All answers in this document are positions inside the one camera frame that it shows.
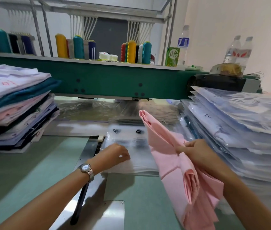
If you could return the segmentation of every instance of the juice box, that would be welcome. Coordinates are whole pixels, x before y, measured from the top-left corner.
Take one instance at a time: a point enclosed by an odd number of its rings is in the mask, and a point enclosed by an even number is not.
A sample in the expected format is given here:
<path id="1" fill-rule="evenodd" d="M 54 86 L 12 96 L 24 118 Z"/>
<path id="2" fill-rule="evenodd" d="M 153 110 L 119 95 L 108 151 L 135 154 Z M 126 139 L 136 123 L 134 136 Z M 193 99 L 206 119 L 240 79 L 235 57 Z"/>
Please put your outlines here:
<path id="1" fill-rule="evenodd" d="M 179 47 L 168 47 L 166 51 L 165 66 L 177 67 Z"/>

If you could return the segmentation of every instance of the water bottle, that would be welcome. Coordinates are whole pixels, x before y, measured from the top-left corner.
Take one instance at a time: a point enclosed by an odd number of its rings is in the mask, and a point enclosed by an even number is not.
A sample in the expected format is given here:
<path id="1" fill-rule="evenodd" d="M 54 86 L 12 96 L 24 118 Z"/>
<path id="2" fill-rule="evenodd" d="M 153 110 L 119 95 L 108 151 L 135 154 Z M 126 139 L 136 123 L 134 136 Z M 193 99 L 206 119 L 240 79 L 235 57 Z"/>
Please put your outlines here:
<path id="1" fill-rule="evenodd" d="M 247 37 L 245 43 L 242 45 L 237 55 L 236 64 L 239 64 L 241 66 L 242 73 L 245 70 L 246 64 L 253 49 L 252 40 L 252 36 Z"/>
<path id="2" fill-rule="evenodd" d="M 189 46 L 189 25 L 185 25 L 183 27 L 183 32 L 181 34 L 181 37 L 178 39 L 178 45 L 177 47 L 180 48 L 179 57 L 178 57 L 178 65 L 184 65 L 186 66 L 186 60 L 187 60 L 187 49 Z"/>
<path id="3" fill-rule="evenodd" d="M 231 42 L 230 46 L 227 48 L 223 63 L 236 62 L 238 51 L 241 48 L 240 38 L 241 38 L 240 35 L 235 36 L 235 39 L 233 40 L 233 42 Z"/>

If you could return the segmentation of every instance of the pink fabric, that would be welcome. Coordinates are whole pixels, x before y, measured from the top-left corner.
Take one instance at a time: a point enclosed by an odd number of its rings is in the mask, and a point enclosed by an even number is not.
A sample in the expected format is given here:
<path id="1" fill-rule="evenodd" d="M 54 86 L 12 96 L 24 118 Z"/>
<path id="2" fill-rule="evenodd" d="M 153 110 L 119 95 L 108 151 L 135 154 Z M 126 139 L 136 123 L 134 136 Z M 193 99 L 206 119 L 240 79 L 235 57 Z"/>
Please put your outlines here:
<path id="1" fill-rule="evenodd" d="M 47 93 L 43 93 L 28 100 L 2 107 L 2 111 L 0 110 L 0 120 L 3 120 L 5 117 L 17 113 L 18 111 L 20 111 L 19 115 L 25 113 L 29 108 L 41 101 L 43 97 L 47 95 Z"/>
<path id="2" fill-rule="evenodd" d="M 224 184 L 195 168 L 175 147 L 186 142 L 183 135 L 167 130 L 145 110 L 139 112 L 147 129 L 148 144 L 161 181 L 181 225 L 188 230 L 214 230 L 215 206 L 223 197 Z"/>

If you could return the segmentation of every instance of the metal pole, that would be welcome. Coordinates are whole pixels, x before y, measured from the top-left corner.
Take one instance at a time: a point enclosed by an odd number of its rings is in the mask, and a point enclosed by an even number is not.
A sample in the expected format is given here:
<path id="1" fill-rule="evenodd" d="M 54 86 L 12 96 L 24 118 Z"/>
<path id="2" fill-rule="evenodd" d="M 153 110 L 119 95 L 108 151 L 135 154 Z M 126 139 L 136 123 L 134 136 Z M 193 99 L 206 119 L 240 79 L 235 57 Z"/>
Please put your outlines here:
<path id="1" fill-rule="evenodd" d="M 44 55 L 44 50 L 43 50 L 43 45 L 42 45 L 42 40 L 41 40 L 41 35 L 40 35 L 40 32 L 39 32 L 38 19 L 36 17 L 36 10 L 34 8 L 34 2 L 33 2 L 33 0 L 30 0 L 30 5 L 31 5 L 31 11 L 32 11 L 32 15 L 33 15 L 35 29 L 36 29 L 36 34 L 38 35 L 38 41 L 39 41 L 39 46 L 40 46 L 40 50 L 41 50 L 41 55 L 45 56 Z"/>
<path id="2" fill-rule="evenodd" d="M 169 47 L 171 46 L 171 41 L 172 41 L 174 21 L 175 21 L 175 15 L 176 15 L 176 7 L 177 7 L 177 0 L 174 1 L 173 16 L 172 16 L 171 30 L 170 30 L 170 36 L 169 36 L 169 44 L 168 44 Z"/>
<path id="3" fill-rule="evenodd" d="M 46 34 L 47 34 L 47 40 L 48 40 L 48 45 L 49 45 L 50 56 L 54 57 L 54 55 L 52 53 L 52 46 L 51 46 L 51 39 L 50 39 L 49 28 L 48 28 L 48 23 L 47 23 L 46 11 L 44 9 L 44 1 L 41 0 L 40 3 L 41 3 L 41 6 L 42 6 L 42 12 L 43 12 L 43 17 L 44 17 L 44 23 L 45 23 L 45 29 L 46 29 Z"/>
<path id="4" fill-rule="evenodd" d="M 169 15 L 167 16 L 167 23 L 166 23 L 166 31 L 165 31 L 165 39 L 164 39 L 164 46 L 163 46 L 163 52 L 162 52 L 161 65 L 163 65 L 163 61 L 164 61 L 164 54 L 165 54 L 166 40 L 167 40 L 167 32 L 169 30 L 171 10 L 172 10 L 172 0 L 170 1 Z"/>

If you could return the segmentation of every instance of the person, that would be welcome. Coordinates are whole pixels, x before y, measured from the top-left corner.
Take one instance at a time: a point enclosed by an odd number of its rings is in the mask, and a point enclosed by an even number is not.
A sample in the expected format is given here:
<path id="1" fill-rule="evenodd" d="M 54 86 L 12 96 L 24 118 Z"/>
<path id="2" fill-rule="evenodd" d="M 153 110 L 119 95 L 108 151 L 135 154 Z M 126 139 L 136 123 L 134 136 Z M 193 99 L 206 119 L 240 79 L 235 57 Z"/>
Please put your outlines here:
<path id="1" fill-rule="evenodd" d="M 224 197 L 246 230 L 271 230 L 271 211 L 204 140 L 185 143 L 177 147 L 176 151 L 185 153 L 197 168 L 224 183 Z M 94 174 L 98 174 L 129 159 L 130 155 L 124 146 L 112 144 L 87 163 Z M 0 230 L 49 229 L 68 202 L 89 180 L 88 173 L 75 170 L 0 224 Z"/>

